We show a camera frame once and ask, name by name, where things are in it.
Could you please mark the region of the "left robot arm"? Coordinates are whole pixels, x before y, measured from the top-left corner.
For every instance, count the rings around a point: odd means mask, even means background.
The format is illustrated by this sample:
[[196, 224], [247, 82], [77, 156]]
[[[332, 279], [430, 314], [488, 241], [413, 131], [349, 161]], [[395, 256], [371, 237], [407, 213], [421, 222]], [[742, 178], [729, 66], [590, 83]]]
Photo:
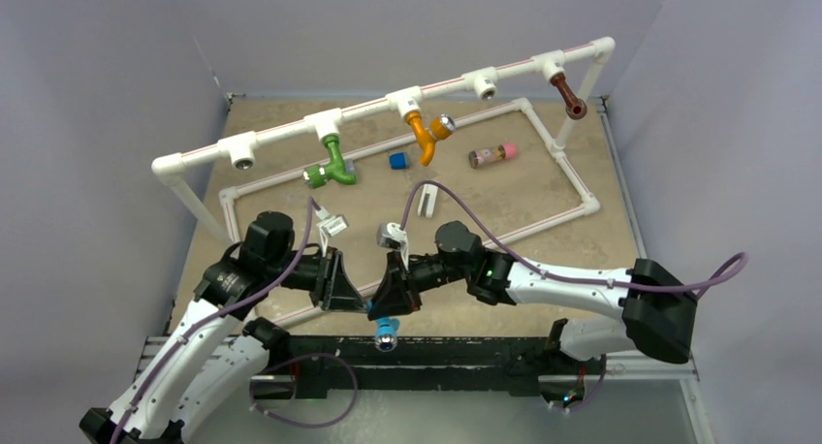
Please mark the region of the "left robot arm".
[[79, 428], [92, 443], [187, 443], [233, 390], [289, 362], [290, 336], [266, 318], [247, 318], [276, 287], [306, 290], [326, 309], [323, 290], [347, 281], [329, 239], [348, 227], [341, 215], [310, 204], [318, 219], [318, 252], [295, 240], [293, 220], [266, 211], [243, 240], [208, 267], [174, 331], [130, 388], [104, 408], [91, 408]]

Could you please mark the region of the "blue faucet chrome knob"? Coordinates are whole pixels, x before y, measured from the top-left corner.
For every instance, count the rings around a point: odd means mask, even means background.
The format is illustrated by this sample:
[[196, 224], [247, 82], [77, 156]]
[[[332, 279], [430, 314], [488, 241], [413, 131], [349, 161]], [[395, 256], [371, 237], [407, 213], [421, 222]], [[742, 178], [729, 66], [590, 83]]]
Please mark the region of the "blue faucet chrome knob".
[[390, 352], [397, 346], [397, 331], [399, 321], [396, 318], [384, 317], [375, 321], [375, 347], [381, 352]]

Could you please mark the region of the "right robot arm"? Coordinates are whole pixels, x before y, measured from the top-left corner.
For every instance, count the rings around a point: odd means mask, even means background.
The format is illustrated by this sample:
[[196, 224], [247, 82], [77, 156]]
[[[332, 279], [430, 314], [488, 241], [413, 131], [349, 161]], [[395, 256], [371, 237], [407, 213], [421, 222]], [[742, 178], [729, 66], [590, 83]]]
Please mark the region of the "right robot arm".
[[551, 266], [489, 249], [459, 221], [440, 226], [434, 243], [432, 255], [404, 260], [396, 248], [388, 253], [369, 319], [409, 315], [421, 308], [423, 292], [462, 280], [488, 305], [541, 303], [593, 313], [554, 323], [544, 359], [555, 372], [626, 350], [674, 365], [690, 359], [697, 298], [653, 260], [613, 270]]

